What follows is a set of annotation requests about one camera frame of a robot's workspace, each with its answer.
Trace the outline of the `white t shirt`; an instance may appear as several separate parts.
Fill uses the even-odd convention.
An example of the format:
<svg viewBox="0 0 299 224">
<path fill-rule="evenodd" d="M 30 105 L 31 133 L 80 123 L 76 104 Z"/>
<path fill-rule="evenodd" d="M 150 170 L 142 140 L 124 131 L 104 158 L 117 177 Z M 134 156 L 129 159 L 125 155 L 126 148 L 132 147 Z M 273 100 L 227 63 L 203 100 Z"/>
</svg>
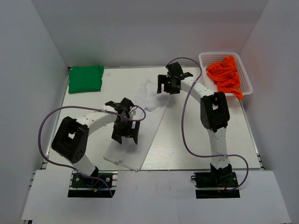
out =
<svg viewBox="0 0 299 224">
<path fill-rule="evenodd" d="M 157 93 L 157 83 L 144 78 L 135 94 L 134 104 L 145 110 L 146 118 L 140 122 L 138 143 L 131 138 L 123 138 L 122 144 L 112 141 L 103 158 L 116 165 L 139 171 L 147 157 L 155 135 L 161 124 L 171 96 Z"/>
</svg>

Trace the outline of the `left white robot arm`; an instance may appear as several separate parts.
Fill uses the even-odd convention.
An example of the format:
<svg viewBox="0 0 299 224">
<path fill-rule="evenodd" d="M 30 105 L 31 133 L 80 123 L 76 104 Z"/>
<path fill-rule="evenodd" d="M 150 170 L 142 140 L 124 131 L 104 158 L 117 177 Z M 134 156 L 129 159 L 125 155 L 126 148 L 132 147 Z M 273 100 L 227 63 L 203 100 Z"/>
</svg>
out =
<svg viewBox="0 0 299 224">
<path fill-rule="evenodd" d="M 65 117 L 54 137 L 51 148 L 64 157 L 85 176 L 98 176 L 98 168 L 86 156 L 89 136 L 98 129 L 113 123 L 112 139 L 122 144 L 123 138 L 131 138 L 138 143 L 140 121 L 134 120 L 133 109 L 137 108 L 127 98 L 119 103 L 109 101 L 105 106 L 112 111 L 100 109 L 80 118 Z"/>
</svg>

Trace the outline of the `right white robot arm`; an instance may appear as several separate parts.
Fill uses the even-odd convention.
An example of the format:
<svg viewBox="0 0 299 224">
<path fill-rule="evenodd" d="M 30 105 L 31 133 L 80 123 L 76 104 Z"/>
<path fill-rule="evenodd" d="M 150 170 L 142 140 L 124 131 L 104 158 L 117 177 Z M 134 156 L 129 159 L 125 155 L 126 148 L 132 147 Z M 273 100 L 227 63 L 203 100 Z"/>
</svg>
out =
<svg viewBox="0 0 299 224">
<path fill-rule="evenodd" d="M 177 76 L 158 75 L 157 93 L 179 94 L 180 91 L 192 96 L 200 104 L 200 120 L 207 130 L 211 154 L 211 169 L 216 172 L 232 172 L 227 156 L 226 129 L 230 119 L 226 96 L 213 92 L 193 79 L 189 72 Z"/>
</svg>

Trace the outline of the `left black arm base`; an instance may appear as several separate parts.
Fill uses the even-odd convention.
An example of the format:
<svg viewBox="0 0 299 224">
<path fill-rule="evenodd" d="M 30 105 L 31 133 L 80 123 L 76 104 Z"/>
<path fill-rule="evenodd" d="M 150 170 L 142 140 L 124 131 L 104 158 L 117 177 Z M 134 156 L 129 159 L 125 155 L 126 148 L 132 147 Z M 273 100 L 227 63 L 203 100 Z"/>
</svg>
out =
<svg viewBox="0 0 299 224">
<path fill-rule="evenodd" d="M 71 175 L 68 197 L 69 198 L 112 198 L 117 187 L 117 171 L 103 171 L 98 173 L 98 177 L 102 179 L 110 188 L 110 194 L 105 183 L 95 179 L 88 179 L 80 174 L 73 172 Z"/>
</svg>

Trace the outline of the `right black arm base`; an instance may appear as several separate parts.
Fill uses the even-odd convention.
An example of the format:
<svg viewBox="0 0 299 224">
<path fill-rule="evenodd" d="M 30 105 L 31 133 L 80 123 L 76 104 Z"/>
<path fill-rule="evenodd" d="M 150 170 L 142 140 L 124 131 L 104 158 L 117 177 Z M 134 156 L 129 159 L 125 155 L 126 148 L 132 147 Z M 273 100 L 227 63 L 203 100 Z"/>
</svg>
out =
<svg viewBox="0 0 299 224">
<path fill-rule="evenodd" d="M 219 180 L 212 176 L 212 172 L 197 172 L 190 179 L 195 183 L 195 194 L 197 199 L 227 199 L 240 198 L 235 172 Z"/>
</svg>

